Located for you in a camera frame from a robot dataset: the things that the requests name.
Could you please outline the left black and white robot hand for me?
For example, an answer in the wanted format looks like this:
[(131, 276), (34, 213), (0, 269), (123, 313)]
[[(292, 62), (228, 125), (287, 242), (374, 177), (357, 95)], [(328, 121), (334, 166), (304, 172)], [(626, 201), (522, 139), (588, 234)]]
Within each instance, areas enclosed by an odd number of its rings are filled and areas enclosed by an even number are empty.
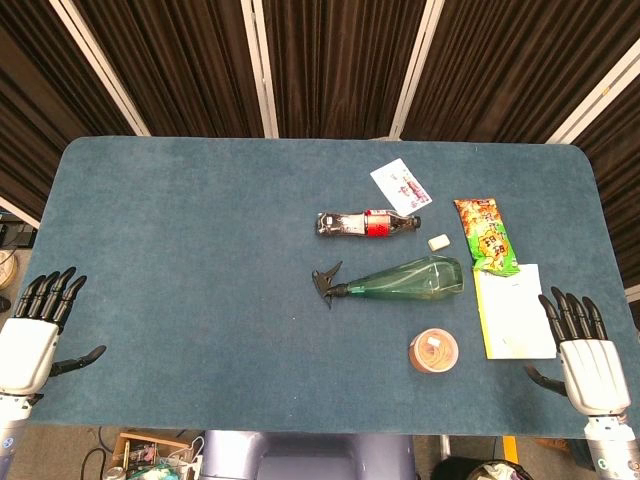
[(31, 397), (47, 380), (96, 362), (107, 350), (98, 345), (78, 358), (54, 359), (79, 291), (86, 283), (71, 266), (65, 271), (40, 275), (17, 301), (13, 316), (1, 328), (1, 393)]

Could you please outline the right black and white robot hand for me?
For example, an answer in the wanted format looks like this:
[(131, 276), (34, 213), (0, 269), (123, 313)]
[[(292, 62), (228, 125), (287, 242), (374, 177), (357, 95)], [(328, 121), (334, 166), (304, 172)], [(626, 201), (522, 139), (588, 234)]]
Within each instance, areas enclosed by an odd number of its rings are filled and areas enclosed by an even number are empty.
[(538, 300), (551, 329), (563, 378), (549, 378), (527, 365), (530, 380), (567, 398), (588, 417), (624, 414), (631, 405), (629, 388), (618, 350), (593, 300), (564, 293), (556, 286), (549, 297), (540, 294)]

